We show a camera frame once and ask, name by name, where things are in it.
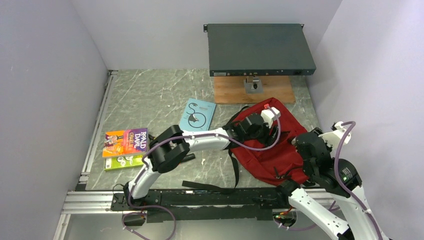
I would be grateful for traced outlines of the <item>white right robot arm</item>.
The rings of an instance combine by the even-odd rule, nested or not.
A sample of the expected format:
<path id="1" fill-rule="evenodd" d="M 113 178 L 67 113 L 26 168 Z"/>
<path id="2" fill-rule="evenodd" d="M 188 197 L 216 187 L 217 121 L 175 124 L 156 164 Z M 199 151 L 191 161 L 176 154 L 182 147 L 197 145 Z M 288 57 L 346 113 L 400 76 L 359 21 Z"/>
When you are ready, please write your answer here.
<path id="1" fill-rule="evenodd" d="M 358 171 L 348 160 L 331 156 L 335 145 L 325 139 L 327 136 L 328 132 L 315 128 L 295 137 L 292 144 L 303 160 L 304 174 L 333 197 L 345 219 L 318 203 L 292 179 L 276 187 L 276 203 L 299 210 L 332 240 L 388 239 L 367 203 Z"/>

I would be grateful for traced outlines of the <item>red fabric backpack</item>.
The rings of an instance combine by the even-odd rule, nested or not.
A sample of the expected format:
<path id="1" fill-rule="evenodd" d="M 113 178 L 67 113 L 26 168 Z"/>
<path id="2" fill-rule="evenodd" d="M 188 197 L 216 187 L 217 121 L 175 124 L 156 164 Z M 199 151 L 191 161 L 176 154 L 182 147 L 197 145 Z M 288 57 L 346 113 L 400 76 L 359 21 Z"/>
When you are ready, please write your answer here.
<path id="1" fill-rule="evenodd" d="M 309 177 L 303 172 L 303 159 L 296 152 L 291 141 L 307 130 L 298 122 L 291 112 L 278 99 L 271 97 L 261 101 L 238 114 L 234 119 L 241 121 L 252 113 L 260 114 L 265 105 L 275 107 L 280 112 L 281 135 L 278 143 L 265 151 L 254 151 L 241 146 L 231 149 L 238 162 L 256 179 L 270 185 L 278 186 L 283 181 L 292 179 L 303 184 Z"/>

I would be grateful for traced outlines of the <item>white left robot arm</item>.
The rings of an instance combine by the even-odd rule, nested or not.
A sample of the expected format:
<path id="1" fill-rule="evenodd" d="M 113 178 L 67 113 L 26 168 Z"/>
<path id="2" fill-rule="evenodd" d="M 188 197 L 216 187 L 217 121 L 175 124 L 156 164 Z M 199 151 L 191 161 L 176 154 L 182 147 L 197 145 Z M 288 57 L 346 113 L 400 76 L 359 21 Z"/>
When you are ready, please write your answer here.
<path id="1" fill-rule="evenodd" d="M 281 136 L 280 117 L 279 110 L 269 107 L 214 130 L 186 131 L 178 125 L 170 126 L 151 142 L 141 159 L 140 171 L 124 185 L 124 204 L 131 210 L 139 209 L 159 176 L 173 171 L 193 152 L 237 147 L 259 152 L 260 148 L 247 146 L 246 142 L 252 140 L 264 145 L 262 151 L 273 148 Z"/>

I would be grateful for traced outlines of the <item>orange black highlighter marker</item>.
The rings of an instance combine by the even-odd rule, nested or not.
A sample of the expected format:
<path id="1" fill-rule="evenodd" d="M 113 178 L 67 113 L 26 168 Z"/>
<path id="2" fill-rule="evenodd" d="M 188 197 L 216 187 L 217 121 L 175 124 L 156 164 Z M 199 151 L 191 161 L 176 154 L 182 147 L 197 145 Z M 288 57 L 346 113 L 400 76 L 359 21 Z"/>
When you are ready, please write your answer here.
<path id="1" fill-rule="evenodd" d="M 191 161 L 191 160 L 194 160 L 196 158 L 196 156 L 195 156 L 195 154 L 194 153 L 190 153 L 190 154 L 187 154 L 181 161 L 180 161 L 180 163 L 185 163 L 185 162 L 188 162 L 188 161 Z"/>

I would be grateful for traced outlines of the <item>light blue cat notebook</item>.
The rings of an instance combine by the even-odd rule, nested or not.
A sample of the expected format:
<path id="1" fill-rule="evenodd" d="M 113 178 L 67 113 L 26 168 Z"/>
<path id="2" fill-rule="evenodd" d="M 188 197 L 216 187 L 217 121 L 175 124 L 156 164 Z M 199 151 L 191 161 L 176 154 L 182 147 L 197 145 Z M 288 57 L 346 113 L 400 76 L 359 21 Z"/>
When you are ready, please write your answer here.
<path id="1" fill-rule="evenodd" d="M 216 104 L 204 100 L 189 98 L 179 121 L 184 131 L 208 131 L 214 116 Z"/>

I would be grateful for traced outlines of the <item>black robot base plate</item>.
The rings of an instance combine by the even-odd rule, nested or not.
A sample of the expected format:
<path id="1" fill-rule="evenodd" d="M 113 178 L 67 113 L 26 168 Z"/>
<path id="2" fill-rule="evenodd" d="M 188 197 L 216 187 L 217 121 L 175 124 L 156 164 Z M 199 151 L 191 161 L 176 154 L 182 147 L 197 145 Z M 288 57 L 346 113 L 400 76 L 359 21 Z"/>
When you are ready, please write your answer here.
<path id="1" fill-rule="evenodd" d="M 237 188 L 230 194 L 188 189 L 151 189 L 134 200 L 147 223 L 188 220 L 256 219 L 270 221 L 290 205 L 274 187 Z"/>

